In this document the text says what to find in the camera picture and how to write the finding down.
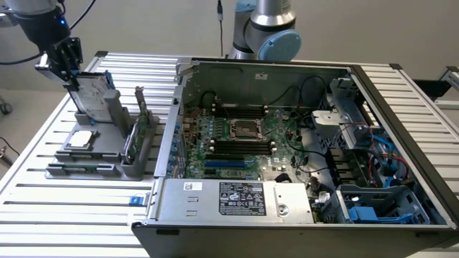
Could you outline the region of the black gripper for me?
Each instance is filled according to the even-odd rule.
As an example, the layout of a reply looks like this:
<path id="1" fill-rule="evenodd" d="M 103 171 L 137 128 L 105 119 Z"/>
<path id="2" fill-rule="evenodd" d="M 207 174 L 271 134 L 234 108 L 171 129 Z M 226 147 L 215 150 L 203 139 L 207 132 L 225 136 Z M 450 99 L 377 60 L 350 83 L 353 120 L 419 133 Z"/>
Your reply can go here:
<path id="1" fill-rule="evenodd" d="M 81 71 L 81 64 L 83 63 L 81 38 L 67 38 L 45 53 L 47 54 L 45 70 L 49 78 L 65 85 L 77 84 L 75 74 Z"/>

